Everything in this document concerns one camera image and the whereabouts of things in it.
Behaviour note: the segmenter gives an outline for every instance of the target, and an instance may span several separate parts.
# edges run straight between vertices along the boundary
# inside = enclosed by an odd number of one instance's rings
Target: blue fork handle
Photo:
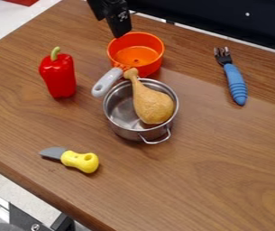
[[[247,98],[247,88],[244,79],[234,64],[225,64],[224,71],[228,78],[230,94],[234,102],[240,106],[244,106]]]

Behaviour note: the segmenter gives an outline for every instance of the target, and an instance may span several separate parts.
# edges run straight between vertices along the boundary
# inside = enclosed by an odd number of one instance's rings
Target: silver pot
[[[103,107],[109,124],[116,134],[127,140],[156,144],[171,137],[170,129],[179,110],[176,93],[166,84],[154,79],[140,79],[144,86],[168,94],[175,102],[172,117],[160,125],[147,125],[135,114],[131,81],[124,81],[113,87],[105,96]]]

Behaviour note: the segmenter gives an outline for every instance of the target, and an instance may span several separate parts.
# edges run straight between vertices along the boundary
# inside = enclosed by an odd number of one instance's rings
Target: pot handle
[[[110,69],[93,87],[92,96],[102,97],[107,93],[110,87],[120,78],[124,72],[119,68]]]
[[[162,142],[167,141],[168,139],[170,139],[170,137],[171,137],[170,129],[168,127],[166,127],[166,131],[167,131],[167,136],[164,139],[160,140],[160,141],[147,141],[140,133],[138,133],[138,135],[147,144],[158,144],[158,143],[162,143]]]

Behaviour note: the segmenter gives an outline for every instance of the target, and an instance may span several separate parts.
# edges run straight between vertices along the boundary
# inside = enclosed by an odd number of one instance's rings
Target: fork
[[[227,47],[215,48],[214,52],[217,62],[224,67],[234,102],[239,106],[244,106],[247,99],[247,87],[239,69],[233,64],[229,49]]]

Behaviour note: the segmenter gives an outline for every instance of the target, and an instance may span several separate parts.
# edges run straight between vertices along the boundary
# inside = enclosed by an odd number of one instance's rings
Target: yellow knife handle
[[[65,166],[77,168],[85,173],[96,171],[99,161],[94,153],[76,153],[73,151],[65,151],[61,155],[61,162]]]

